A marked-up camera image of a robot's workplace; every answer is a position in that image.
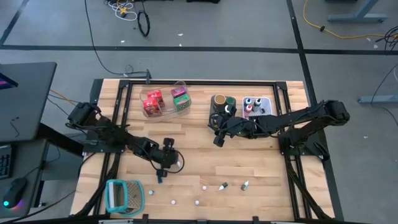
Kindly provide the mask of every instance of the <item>yellow cable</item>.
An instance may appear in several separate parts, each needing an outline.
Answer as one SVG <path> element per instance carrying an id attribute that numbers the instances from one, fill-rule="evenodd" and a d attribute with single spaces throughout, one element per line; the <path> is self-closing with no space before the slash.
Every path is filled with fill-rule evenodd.
<path id="1" fill-rule="evenodd" d="M 66 101 L 68 101 L 70 104 L 72 104 L 73 106 L 76 106 L 76 103 L 72 102 L 71 100 L 69 100 L 68 98 L 66 98 L 64 95 L 62 95 L 61 93 L 58 93 L 54 90 L 50 90 L 51 92 L 57 94 L 58 96 L 61 96 L 62 98 L 64 98 Z"/>
<path id="2" fill-rule="evenodd" d="M 305 17 L 305 8 L 307 7 L 307 3 L 308 3 L 308 0 L 305 0 L 304 9 L 303 9 L 303 17 L 304 17 L 305 22 L 307 22 L 307 24 L 310 24 L 313 27 L 321 29 L 320 26 L 311 23 Z M 384 37 L 385 36 L 384 34 L 364 34 L 364 35 L 356 35 L 356 36 L 341 36 L 341 35 L 338 35 L 338 34 L 332 32 L 331 30 L 328 30 L 328 29 L 324 29 L 323 31 L 326 31 L 329 34 L 334 35 L 335 37 L 340 38 L 340 39 L 356 39 L 356 38 L 363 38 L 363 37 Z"/>

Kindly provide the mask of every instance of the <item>clear plastic bin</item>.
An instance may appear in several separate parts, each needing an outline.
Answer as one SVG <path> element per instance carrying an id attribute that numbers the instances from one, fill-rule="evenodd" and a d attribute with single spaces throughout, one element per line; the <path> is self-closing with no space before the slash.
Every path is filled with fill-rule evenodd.
<path id="1" fill-rule="evenodd" d="M 144 86 L 139 98 L 142 112 L 155 122 L 189 114 L 192 103 L 184 81 L 158 89 Z"/>

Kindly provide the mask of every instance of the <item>keyboard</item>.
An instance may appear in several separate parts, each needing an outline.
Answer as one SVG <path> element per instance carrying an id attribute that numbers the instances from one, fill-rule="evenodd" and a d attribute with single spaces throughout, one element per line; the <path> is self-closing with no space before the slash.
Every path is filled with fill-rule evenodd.
<path id="1" fill-rule="evenodd" d="M 12 146 L 0 146 L 0 180 L 11 177 Z"/>

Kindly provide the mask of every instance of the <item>white wire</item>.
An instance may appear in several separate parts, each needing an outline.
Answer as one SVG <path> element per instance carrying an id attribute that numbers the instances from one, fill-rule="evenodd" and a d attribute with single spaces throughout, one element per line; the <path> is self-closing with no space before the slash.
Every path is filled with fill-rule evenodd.
<path id="1" fill-rule="evenodd" d="M 127 9 L 132 9 L 132 8 L 134 7 L 133 3 L 127 3 L 126 5 L 124 5 L 126 2 L 119 2 L 119 3 L 120 3 L 120 5 L 126 7 Z M 111 4 L 111 2 L 108 1 L 108 6 L 111 7 L 111 8 L 113 9 L 114 15 L 115 15 L 117 18 L 122 19 L 122 20 L 124 20 L 124 21 L 135 21 L 135 20 L 137 19 L 137 17 L 138 17 L 137 14 L 136 14 L 135 12 L 129 12 L 129 11 L 127 11 L 127 12 L 125 12 L 126 14 L 132 13 L 132 14 L 136 15 L 136 17 L 135 17 L 134 19 L 125 19 L 125 18 L 123 18 L 123 17 L 121 17 L 121 16 L 118 15 L 118 12 L 120 12 L 120 9 L 118 8 L 118 4 L 117 4 L 117 3 Z"/>

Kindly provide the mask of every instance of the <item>computer monitor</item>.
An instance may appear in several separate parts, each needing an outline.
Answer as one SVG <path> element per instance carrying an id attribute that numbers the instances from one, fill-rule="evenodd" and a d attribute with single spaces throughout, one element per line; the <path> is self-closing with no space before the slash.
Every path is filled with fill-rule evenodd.
<path id="1" fill-rule="evenodd" d="M 17 87 L 18 83 L 0 72 L 0 90 Z"/>

